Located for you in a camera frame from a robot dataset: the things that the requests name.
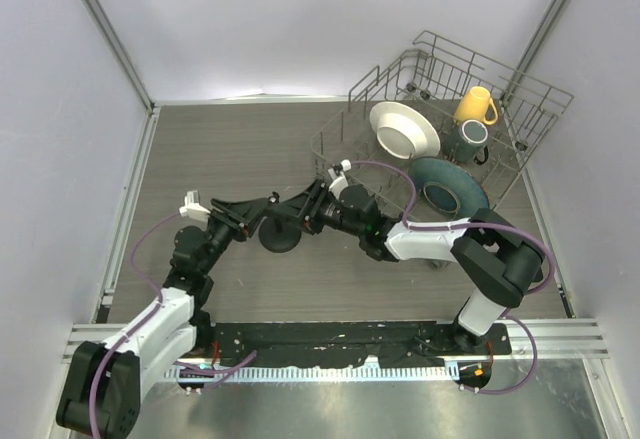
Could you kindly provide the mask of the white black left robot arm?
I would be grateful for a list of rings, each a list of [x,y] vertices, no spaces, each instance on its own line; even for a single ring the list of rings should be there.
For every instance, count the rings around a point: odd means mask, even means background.
[[[189,192],[179,216],[192,220],[174,236],[170,270],[154,285],[151,303],[116,334],[84,341],[72,355],[57,406],[58,426],[93,438],[127,437],[146,394],[180,357],[205,356],[213,327],[203,307],[210,272],[228,246],[250,238],[264,218],[266,198],[214,200],[209,208]]]

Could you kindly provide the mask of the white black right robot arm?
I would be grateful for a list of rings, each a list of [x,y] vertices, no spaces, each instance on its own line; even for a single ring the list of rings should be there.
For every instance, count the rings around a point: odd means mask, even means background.
[[[403,222],[383,214],[362,185],[338,188],[315,181],[284,202],[270,200],[267,216],[299,233],[314,235],[330,227],[355,236],[377,261],[458,264],[474,285],[451,330],[453,345],[465,354],[483,347],[493,323],[518,307],[542,278],[542,247],[491,209],[452,222]]]

